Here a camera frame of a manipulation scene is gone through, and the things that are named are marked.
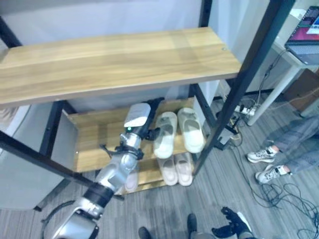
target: wall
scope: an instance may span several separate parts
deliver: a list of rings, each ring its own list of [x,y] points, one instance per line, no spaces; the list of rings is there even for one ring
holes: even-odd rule
[[[87,36],[198,27],[201,0],[2,0],[0,14],[23,45]],[[188,86],[74,99],[76,110],[113,109],[150,98],[185,98]]]
[[[269,0],[213,1],[210,26],[241,62],[245,59],[268,3]],[[297,0],[294,8],[308,9],[311,5],[319,5],[319,0]],[[247,89],[247,92],[259,89],[265,71],[277,56],[277,52],[270,50],[260,70]],[[278,66],[272,70],[271,76],[265,82],[263,89],[274,88],[289,67],[290,65],[281,59]],[[221,87],[217,89],[216,95],[223,95]]]

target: black glove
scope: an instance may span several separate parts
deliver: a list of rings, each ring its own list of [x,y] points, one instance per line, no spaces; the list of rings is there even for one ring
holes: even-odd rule
[[[211,231],[218,238],[228,238],[234,234],[238,237],[244,232],[250,232],[248,226],[240,219],[237,213],[233,212],[230,208],[224,207],[221,212],[230,221],[229,225],[221,228],[212,228]]]

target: shelf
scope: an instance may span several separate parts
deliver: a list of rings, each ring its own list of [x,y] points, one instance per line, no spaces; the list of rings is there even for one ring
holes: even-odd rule
[[[0,62],[0,109],[235,78],[240,66],[209,27],[15,47]]]
[[[157,110],[156,117],[163,112],[173,111],[177,113],[183,107],[192,108],[193,104],[194,98],[162,102]],[[105,151],[99,148],[99,144],[106,144],[110,150],[114,150],[119,145],[119,135],[124,130],[124,119],[128,110],[129,107],[68,116],[78,128],[74,171],[98,170],[108,164],[110,158]],[[153,142],[143,140],[141,149],[144,152],[144,157],[139,161],[138,191],[164,186],[165,183],[153,154]],[[186,152],[186,149],[184,148],[182,135],[177,130],[174,140],[174,154],[184,152]]]

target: slipper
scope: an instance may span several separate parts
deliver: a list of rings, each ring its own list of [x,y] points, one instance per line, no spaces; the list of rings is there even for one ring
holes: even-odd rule
[[[189,186],[193,182],[189,155],[177,155],[175,157],[175,167],[178,176],[178,183],[182,186]]]
[[[135,192],[139,185],[139,172],[137,168],[135,168],[126,179],[126,183],[124,184],[124,188],[128,193]]]
[[[191,108],[182,108],[178,111],[177,118],[186,150],[191,153],[201,152],[205,140],[196,112]]]
[[[164,182],[169,186],[175,185],[178,182],[178,175],[175,169],[174,157],[171,156],[167,159],[157,158],[157,161]]]
[[[155,127],[160,128],[159,136],[154,140],[154,154],[157,158],[169,158],[174,151],[174,138],[177,129],[177,116],[165,112],[158,116]]]

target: jeans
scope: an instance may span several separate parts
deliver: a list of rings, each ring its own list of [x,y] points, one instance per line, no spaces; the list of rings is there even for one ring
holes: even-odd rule
[[[304,140],[311,138],[314,135],[319,135],[319,116],[313,116],[304,119],[298,126],[292,128],[278,138],[274,145],[279,148],[281,152],[295,146]],[[286,166],[292,173],[319,166],[319,143],[318,148],[312,150],[299,158],[295,158],[286,163]]]

